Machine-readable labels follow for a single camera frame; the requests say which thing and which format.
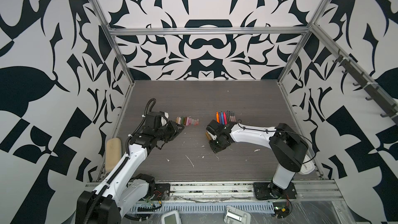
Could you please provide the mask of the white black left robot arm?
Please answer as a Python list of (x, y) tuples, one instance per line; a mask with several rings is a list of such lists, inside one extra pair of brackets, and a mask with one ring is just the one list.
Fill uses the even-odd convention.
[(148, 214), (130, 215), (130, 209), (140, 200), (152, 199), (155, 179), (147, 174), (135, 175), (138, 167), (155, 148), (162, 149), (174, 140), (184, 126), (169, 120), (166, 112), (154, 112), (156, 99), (151, 98), (136, 130), (128, 135), (125, 153), (113, 170), (92, 191), (84, 191), (77, 200), (77, 224), (119, 224), (123, 218), (143, 222)]

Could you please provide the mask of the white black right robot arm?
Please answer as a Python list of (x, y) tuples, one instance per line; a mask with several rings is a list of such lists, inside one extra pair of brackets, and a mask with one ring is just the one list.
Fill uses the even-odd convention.
[(299, 173), (307, 175), (315, 170), (313, 158), (307, 154), (308, 143), (304, 136), (293, 131), (287, 124), (276, 127), (253, 127), (239, 122), (225, 124), (212, 120), (206, 131), (210, 137), (210, 148), (214, 153), (225, 150), (233, 143), (249, 143), (272, 150), (278, 166), (269, 183), (254, 183), (255, 197), (258, 200), (296, 198), (292, 182)]

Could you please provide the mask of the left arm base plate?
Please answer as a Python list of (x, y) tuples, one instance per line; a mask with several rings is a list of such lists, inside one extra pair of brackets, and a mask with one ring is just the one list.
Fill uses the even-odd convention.
[(162, 201), (169, 197), (171, 185), (168, 183), (156, 183), (153, 192), (153, 200)]

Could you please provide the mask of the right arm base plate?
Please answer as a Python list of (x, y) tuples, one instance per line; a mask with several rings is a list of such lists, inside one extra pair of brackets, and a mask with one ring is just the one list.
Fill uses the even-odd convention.
[(273, 182), (253, 183), (254, 195), (257, 200), (296, 199), (297, 191), (293, 183), (282, 189)]

